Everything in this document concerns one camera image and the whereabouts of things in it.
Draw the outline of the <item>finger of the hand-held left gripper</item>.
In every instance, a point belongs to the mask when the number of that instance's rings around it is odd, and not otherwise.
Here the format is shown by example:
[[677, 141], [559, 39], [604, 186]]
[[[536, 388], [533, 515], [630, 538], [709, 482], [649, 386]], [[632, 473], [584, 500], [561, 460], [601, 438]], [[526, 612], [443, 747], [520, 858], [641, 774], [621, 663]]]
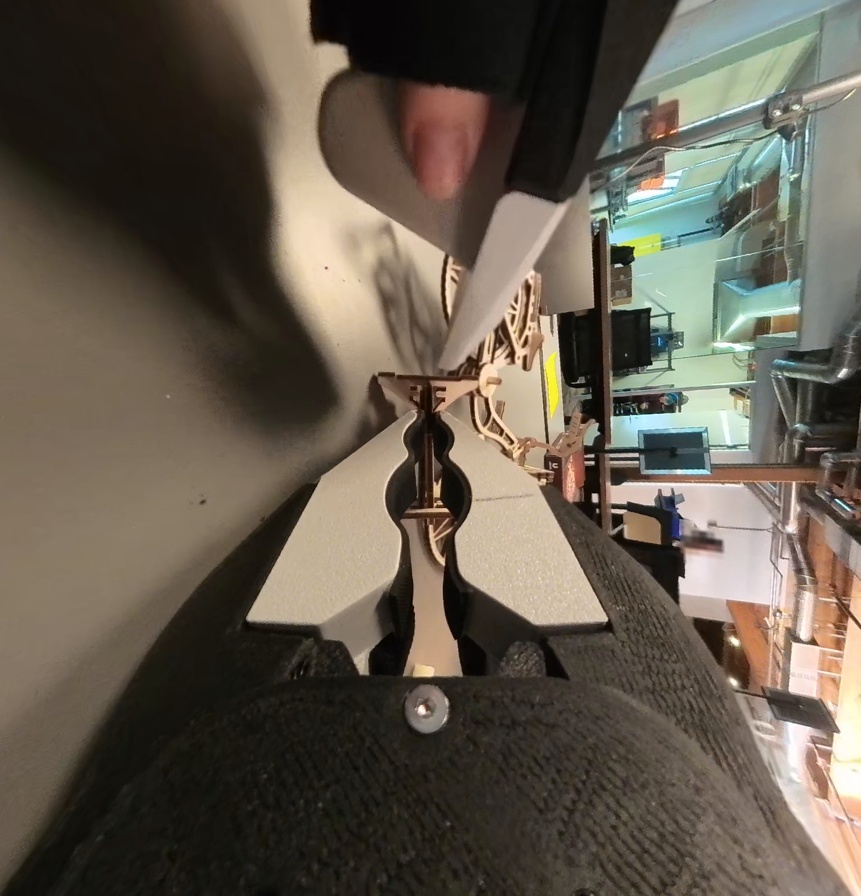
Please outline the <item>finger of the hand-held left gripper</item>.
[[[588, 180], [579, 193], [590, 201]], [[528, 274], [537, 272], [535, 265], [572, 199], [555, 204], [513, 192], [497, 202], [478, 257], [459, 279], [448, 336], [437, 362], [440, 370], [455, 370], [502, 322], [518, 287]]]

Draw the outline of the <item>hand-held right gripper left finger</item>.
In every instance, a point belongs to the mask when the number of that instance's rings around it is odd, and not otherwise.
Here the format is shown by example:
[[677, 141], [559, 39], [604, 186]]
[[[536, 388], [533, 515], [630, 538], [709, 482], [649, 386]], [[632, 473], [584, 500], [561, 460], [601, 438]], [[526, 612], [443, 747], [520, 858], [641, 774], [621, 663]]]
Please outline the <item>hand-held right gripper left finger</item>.
[[409, 538], [424, 417], [409, 411], [317, 481], [247, 613], [249, 625], [344, 644], [400, 676], [415, 613]]

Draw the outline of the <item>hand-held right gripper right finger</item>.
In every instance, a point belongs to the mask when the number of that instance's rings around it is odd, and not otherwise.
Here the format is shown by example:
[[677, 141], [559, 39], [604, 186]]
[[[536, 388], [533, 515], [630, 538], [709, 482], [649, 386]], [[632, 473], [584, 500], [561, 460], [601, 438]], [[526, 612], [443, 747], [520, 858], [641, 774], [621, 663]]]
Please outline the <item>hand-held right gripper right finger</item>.
[[609, 618], [548, 498], [559, 493], [444, 412], [434, 434], [446, 537], [444, 611], [465, 676], [517, 643], [608, 632]]

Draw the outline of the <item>small wooden kickstand part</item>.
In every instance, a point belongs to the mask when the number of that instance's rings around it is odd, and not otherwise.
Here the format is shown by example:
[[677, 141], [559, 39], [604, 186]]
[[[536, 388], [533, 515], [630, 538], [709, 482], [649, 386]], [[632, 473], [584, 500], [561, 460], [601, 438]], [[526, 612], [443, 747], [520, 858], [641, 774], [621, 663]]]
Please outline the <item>small wooden kickstand part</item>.
[[376, 374], [380, 386], [392, 396], [402, 399], [418, 412], [420, 441], [416, 454], [417, 495], [404, 518], [417, 521], [443, 521], [452, 514], [436, 507], [435, 498], [435, 432], [439, 416], [460, 398], [476, 392], [479, 376], [468, 375], [402, 375], [392, 372]]

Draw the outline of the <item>wooden bicycle model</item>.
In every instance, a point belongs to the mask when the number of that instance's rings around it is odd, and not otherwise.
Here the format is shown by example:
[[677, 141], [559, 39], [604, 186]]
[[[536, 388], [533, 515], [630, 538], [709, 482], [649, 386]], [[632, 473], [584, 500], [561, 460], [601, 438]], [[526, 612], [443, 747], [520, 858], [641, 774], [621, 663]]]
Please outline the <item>wooden bicycle model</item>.
[[554, 440], [539, 440], [533, 436], [518, 436], [504, 420], [505, 403], [496, 399], [501, 386], [499, 369], [518, 367], [532, 371], [533, 363], [543, 350], [544, 337], [539, 326], [541, 306], [541, 275], [528, 274], [510, 305], [504, 319], [479, 347], [456, 369], [455, 375], [476, 381], [468, 395], [469, 425], [481, 440], [515, 463], [540, 486], [552, 486], [565, 491], [558, 484], [564, 467], [579, 462], [582, 441], [593, 423], [575, 412], [568, 420], [567, 430]]

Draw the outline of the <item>person's left hand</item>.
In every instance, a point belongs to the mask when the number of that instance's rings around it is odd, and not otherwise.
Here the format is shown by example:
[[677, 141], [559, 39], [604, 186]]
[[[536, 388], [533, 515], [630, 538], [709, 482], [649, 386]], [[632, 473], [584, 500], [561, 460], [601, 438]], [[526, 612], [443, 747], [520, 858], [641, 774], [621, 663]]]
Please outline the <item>person's left hand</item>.
[[481, 148], [490, 106], [490, 96], [474, 91], [401, 84], [402, 149], [429, 199], [448, 201], [466, 183]]

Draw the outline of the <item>brown puzzle box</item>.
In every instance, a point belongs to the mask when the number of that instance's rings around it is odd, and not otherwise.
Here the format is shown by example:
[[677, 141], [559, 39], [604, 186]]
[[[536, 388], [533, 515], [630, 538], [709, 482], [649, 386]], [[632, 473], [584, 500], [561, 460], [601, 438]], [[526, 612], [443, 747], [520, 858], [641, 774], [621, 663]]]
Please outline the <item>brown puzzle box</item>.
[[548, 450], [544, 454], [544, 469], [550, 474], [550, 486], [571, 504], [584, 501], [585, 453], [582, 448], [567, 456]]

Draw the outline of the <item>black office chair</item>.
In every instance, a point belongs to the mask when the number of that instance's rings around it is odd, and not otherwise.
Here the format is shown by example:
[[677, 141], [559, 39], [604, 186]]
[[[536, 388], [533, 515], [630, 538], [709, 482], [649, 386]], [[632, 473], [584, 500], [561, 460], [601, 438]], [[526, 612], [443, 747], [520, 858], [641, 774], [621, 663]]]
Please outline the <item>black office chair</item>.
[[[603, 364], [601, 314], [597, 309], [558, 316], [560, 367], [566, 385], [579, 387], [600, 378]], [[610, 312], [611, 370], [630, 375], [646, 369], [654, 356], [667, 351], [665, 331], [652, 329], [651, 309]]]

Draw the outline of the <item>blue object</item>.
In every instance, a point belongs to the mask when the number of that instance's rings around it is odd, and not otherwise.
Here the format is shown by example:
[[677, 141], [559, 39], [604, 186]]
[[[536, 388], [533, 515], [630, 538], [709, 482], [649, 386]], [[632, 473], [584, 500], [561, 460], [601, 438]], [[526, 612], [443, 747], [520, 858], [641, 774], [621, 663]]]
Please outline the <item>blue object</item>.
[[672, 487], [669, 493], [664, 492], [660, 488], [657, 491], [657, 496], [654, 501], [655, 507], [660, 512], [663, 538], [666, 539], [669, 537], [670, 542], [678, 542], [682, 539], [683, 517], [679, 508], [684, 501], [684, 496], [678, 494]]

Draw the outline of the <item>framed monitor screen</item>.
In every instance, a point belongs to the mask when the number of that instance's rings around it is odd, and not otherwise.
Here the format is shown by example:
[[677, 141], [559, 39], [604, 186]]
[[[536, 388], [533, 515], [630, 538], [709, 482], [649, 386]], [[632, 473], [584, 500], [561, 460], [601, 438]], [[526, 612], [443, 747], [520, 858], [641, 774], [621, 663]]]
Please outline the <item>framed monitor screen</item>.
[[705, 476], [712, 472], [707, 427], [640, 430], [637, 447], [643, 476]]

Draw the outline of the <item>metal ventilation ducts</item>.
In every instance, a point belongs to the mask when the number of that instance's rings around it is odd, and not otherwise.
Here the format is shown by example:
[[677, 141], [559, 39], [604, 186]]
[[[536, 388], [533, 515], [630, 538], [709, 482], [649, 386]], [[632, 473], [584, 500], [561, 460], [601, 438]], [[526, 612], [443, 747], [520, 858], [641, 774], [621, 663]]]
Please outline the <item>metal ventilation ducts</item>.
[[[779, 420], [785, 425], [780, 459], [783, 463], [799, 463], [805, 454], [807, 440], [817, 427], [812, 424], [814, 388], [834, 389], [861, 375], [861, 307], [850, 318], [841, 335], [823, 361], [810, 357], [784, 357], [772, 362], [770, 379], [779, 407]], [[822, 492], [829, 493], [834, 471], [846, 468], [842, 490], [853, 496], [861, 488], [861, 404], [855, 448], [848, 454], [824, 454], [822, 457]]]

